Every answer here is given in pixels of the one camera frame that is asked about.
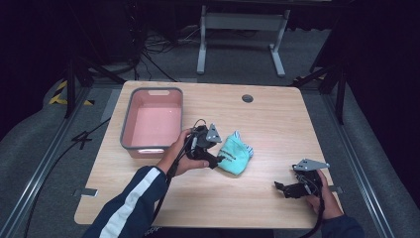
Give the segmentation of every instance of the white stripe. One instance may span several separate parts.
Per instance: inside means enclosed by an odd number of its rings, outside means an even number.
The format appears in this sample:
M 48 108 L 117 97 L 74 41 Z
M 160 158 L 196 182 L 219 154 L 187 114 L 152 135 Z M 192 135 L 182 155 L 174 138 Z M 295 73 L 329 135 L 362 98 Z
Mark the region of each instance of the white stripe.
M 101 231 L 99 237 L 110 238 L 118 237 L 123 230 L 124 225 L 127 222 L 128 217 L 133 212 L 137 201 L 145 193 L 145 191 L 151 186 L 155 178 L 160 174 L 160 171 L 156 168 L 152 168 L 148 174 L 137 184 L 137 186 L 129 193 L 126 197 L 125 203 L 121 206 L 112 216 L 109 218 L 108 223 Z

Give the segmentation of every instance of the metal bracket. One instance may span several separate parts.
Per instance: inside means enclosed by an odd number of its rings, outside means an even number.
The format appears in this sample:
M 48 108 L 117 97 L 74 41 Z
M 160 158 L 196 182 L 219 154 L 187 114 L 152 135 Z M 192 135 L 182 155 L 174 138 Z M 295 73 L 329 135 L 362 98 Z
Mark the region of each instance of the metal bracket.
M 312 161 L 309 159 L 303 159 L 301 162 L 299 162 L 299 164 L 297 164 L 296 166 L 293 166 L 293 169 L 295 171 L 304 171 L 304 172 L 315 171 L 315 170 L 325 169 L 325 168 L 330 168 L 330 165 L 328 163 L 321 163 L 321 162 Z
M 76 189 L 73 193 L 73 196 L 96 196 L 98 194 L 98 189 L 93 188 L 80 188 Z
M 215 142 L 215 143 L 222 142 L 222 138 L 219 136 L 219 133 L 216 130 L 216 126 L 213 123 L 210 125 L 209 131 L 207 132 L 206 139 L 209 142 Z

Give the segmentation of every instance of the striped sleeve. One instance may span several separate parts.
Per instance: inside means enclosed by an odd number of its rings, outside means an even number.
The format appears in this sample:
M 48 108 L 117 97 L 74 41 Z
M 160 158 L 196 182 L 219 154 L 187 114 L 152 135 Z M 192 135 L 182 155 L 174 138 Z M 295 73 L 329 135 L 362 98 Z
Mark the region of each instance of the striped sleeve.
M 139 169 L 123 192 L 104 205 L 83 237 L 143 237 L 152 225 L 155 202 L 166 191 L 161 170 Z

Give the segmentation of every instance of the metal frame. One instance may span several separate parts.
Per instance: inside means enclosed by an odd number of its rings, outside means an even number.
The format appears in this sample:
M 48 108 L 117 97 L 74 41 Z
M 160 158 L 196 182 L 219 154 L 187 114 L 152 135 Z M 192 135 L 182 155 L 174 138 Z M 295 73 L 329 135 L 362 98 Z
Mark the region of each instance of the metal frame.
M 275 70 L 279 77 L 285 77 L 278 49 L 283 38 L 284 30 L 290 11 L 286 10 L 283 15 L 259 15 L 259 14 L 236 14 L 236 13 L 207 13 L 206 6 L 201 7 L 200 22 L 200 50 L 198 52 L 197 73 L 204 74 L 206 63 L 206 30 L 207 29 L 238 29 L 277 31 L 274 44 L 269 45 Z

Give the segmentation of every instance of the person's right hand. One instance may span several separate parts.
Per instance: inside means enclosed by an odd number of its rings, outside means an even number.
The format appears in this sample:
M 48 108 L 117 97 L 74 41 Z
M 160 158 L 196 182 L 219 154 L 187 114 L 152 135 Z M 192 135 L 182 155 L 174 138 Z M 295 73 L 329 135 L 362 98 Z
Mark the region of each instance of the person's right hand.
M 324 219 L 331 219 L 342 216 L 343 211 L 340 209 L 340 206 L 336 200 L 336 197 L 333 195 L 333 192 L 331 192 L 330 188 L 328 188 L 327 179 L 320 170 L 317 170 L 317 172 L 322 181 L 322 198 L 324 199 L 325 204 L 325 210 L 322 217 Z M 306 201 L 312 207 L 315 213 L 318 214 L 320 205 L 319 197 L 315 195 L 307 195 Z

